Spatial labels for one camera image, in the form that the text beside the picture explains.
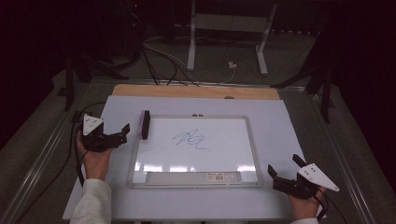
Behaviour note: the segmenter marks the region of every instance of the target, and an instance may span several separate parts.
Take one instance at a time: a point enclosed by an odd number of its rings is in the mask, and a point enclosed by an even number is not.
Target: white sleeve
[[[291,222],[290,224],[318,224],[318,220],[315,217],[311,218],[304,218],[300,220],[295,220]]]
[[[82,188],[79,200],[70,223],[98,223],[111,222],[111,188],[102,180],[87,179]]]

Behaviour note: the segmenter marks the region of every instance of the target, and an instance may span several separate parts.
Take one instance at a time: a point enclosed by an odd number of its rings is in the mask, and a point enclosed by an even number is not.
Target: sticker label
[[[224,181],[224,173],[207,173],[208,181]]]

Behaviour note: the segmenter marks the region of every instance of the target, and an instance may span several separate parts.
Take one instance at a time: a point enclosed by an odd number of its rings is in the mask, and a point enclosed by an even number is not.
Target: metal stand
[[[270,85],[271,88],[283,89],[297,80],[304,77],[312,76],[308,84],[305,87],[307,94],[317,94],[320,87],[323,85],[323,93],[321,99],[320,113],[324,120],[329,123],[329,103],[330,103],[330,92],[332,86],[332,71],[336,66],[336,62],[326,62],[319,64],[305,72],[299,73],[294,77],[291,77],[283,82]]]
[[[243,16],[227,16],[202,14],[195,12],[195,0],[191,2],[191,40],[189,49],[189,59],[187,60],[187,70],[194,70],[195,63],[195,29],[211,29],[225,31],[244,31],[262,33],[262,42],[256,46],[257,60],[260,67],[260,73],[263,76],[268,75],[267,66],[265,64],[262,51],[265,42],[270,33],[272,21],[276,12],[277,5],[272,5],[268,17],[243,17]]]

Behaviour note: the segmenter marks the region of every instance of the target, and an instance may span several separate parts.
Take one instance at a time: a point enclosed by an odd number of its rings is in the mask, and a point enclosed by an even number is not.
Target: human hand
[[[324,192],[326,190],[326,188],[324,187],[319,187],[319,189],[321,190],[321,192]],[[321,192],[318,190],[316,194],[319,200],[323,196]],[[299,220],[317,216],[319,203],[313,197],[309,199],[298,199],[289,195],[289,201],[295,219]]]
[[[84,161],[87,179],[105,180],[108,165],[110,164],[111,152],[114,148],[103,152],[87,152],[87,149],[82,144],[82,131],[78,131],[77,133],[77,148],[82,155],[85,154],[82,160]]]

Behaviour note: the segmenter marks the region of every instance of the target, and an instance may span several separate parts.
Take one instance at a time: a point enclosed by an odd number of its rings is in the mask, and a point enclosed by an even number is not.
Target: blue scribble
[[[197,132],[198,132],[198,129],[194,129],[187,133],[180,133],[180,134],[176,135],[175,137],[173,137],[172,139],[180,138],[177,145],[182,142],[187,142],[188,144],[195,146],[196,149],[207,149],[207,148],[198,147],[198,144],[200,144],[202,141],[204,141],[205,138],[201,135],[194,136]]]

